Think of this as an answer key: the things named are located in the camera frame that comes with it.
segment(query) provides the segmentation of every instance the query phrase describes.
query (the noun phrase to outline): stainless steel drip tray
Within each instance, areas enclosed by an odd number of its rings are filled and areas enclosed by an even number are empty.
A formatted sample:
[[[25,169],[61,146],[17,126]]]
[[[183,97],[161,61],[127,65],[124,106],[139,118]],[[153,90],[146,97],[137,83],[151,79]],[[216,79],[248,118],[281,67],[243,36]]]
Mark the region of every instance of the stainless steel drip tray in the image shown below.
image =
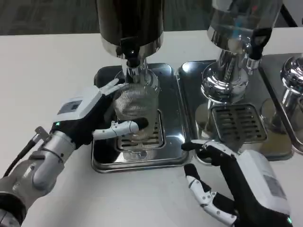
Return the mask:
[[[160,84],[159,109],[154,133],[147,141],[134,143],[127,136],[114,140],[93,141],[92,167],[100,173],[181,166],[190,158],[181,149],[187,132],[180,108],[177,78],[164,63],[149,64]],[[120,66],[104,67],[95,76],[101,87],[121,71]]]
[[[226,106],[214,104],[202,94],[201,76],[204,69],[215,61],[192,61],[183,64],[178,70],[178,84],[182,99],[182,105],[186,110],[188,118],[187,124],[190,128],[190,139],[217,140],[229,146],[234,151],[242,152],[245,149],[253,149],[264,154],[269,160],[288,159],[292,155],[292,145],[289,136],[284,131],[277,131],[271,127],[271,121],[264,122],[264,118],[269,118],[276,113],[275,105],[269,95],[267,88],[256,72],[249,76],[249,84],[246,88],[245,97],[236,105],[244,105],[249,110],[249,127],[255,128],[254,134],[248,132],[248,136],[240,135],[245,133],[246,126],[236,127],[245,124],[245,121],[231,122],[234,124],[233,134],[227,133],[223,127],[218,127],[218,123],[212,110],[229,110],[234,112],[234,105]],[[228,113],[239,120],[239,117]]]
[[[285,129],[290,135],[292,143],[296,148],[296,151],[303,154],[303,108],[302,97],[298,96],[298,102],[295,109],[291,111],[286,109],[286,106],[290,105],[286,100],[287,89],[284,87],[281,80],[281,69],[284,63],[291,57],[301,57],[302,54],[275,54],[267,55],[263,57],[260,74],[265,81],[271,96],[277,98],[277,108],[281,108],[285,116]]]

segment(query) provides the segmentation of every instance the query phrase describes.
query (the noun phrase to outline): gray carpet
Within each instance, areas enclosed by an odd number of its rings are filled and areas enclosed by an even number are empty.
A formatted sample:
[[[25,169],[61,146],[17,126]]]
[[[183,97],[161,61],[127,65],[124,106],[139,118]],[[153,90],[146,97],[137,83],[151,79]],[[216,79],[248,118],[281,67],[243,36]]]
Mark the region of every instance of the gray carpet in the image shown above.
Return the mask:
[[[164,29],[206,30],[210,11],[211,0],[166,0]],[[0,0],[0,35],[69,33],[98,33],[94,0]]]

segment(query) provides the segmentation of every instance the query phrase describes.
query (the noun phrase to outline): green indicator light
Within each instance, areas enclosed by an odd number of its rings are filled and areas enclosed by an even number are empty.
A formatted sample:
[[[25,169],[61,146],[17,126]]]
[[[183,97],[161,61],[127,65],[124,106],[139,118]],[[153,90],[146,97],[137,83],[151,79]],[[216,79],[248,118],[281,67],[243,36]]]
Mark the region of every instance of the green indicator light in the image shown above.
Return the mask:
[[[292,223],[293,223],[293,221],[291,220],[291,218],[290,218],[290,217],[288,217],[288,218],[287,218],[287,221],[288,221],[290,224],[292,224]]]

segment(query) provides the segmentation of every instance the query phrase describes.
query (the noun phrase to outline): white table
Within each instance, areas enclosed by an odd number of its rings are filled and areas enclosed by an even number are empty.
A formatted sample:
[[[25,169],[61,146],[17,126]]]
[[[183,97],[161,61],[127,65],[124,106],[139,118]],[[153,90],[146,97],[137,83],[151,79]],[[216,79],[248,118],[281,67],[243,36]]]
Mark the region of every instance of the white table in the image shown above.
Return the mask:
[[[186,61],[218,57],[206,31],[167,32],[149,62],[175,70]],[[265,54],[303,52],[303,29],[275,29]],[[0,37],[0,173],[33,136],[37,126],[50,129],[62,101],[93,83],[98,69],[121,61],[107,54],[99,34]],[[197,164],[201,178],[230,196],[220,169]],[[272,166],[302,226],[303,157]],[[183,168],[102,175],[90,166],[90,146],[75,151],[54,190],[29,210],[24,227],[100,226],[221,227],[205,214],[187,188]]]

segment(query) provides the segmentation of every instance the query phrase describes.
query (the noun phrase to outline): drip tray grate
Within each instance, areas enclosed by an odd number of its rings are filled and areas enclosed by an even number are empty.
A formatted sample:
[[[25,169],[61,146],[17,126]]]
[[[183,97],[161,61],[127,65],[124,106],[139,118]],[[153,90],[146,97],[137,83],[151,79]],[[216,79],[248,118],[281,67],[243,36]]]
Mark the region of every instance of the drip tray grate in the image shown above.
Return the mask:
[[[219,139],[223,143],[257,143],[267,139],[264,126],[251,104],[218,105],[211,109]]]
[[[117,138],[117,150],[121,152],[128,152],[134,150],[146,150],[146,149],[159,149],[164,145],[164,137],[161,123],[160,111],[156,117],[156,123],[153,134],[144,142],[133,142],[128,136],[122,136]]]

